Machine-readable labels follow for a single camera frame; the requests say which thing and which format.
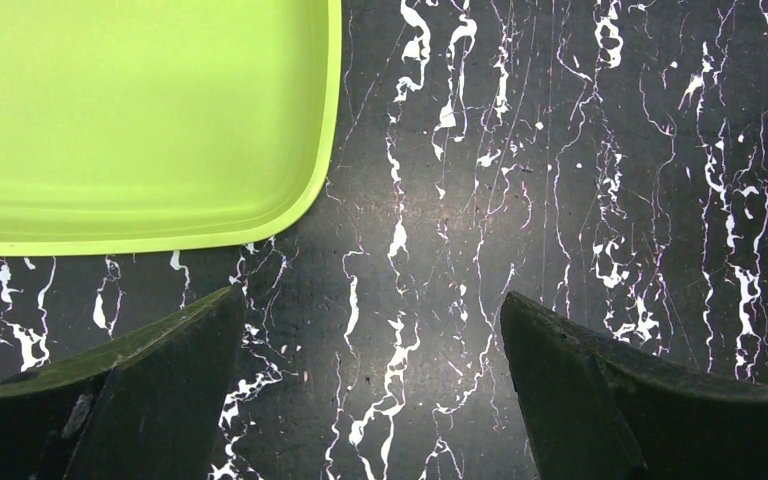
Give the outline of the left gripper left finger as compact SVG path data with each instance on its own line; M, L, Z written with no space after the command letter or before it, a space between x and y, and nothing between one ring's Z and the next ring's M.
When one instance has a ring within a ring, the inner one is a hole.
M0 382L0 479L203 479L244 312L226 287Z

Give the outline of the green plastic tub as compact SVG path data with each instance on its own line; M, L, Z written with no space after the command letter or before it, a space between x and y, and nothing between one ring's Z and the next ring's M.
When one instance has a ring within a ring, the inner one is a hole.
M237 245L335 135L337 1L0 1L0 256Z

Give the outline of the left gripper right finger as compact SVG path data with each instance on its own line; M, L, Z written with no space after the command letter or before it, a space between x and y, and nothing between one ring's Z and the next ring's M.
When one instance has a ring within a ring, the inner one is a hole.
M768 384L704 373L517 292L504 352L543 479L768 479Z

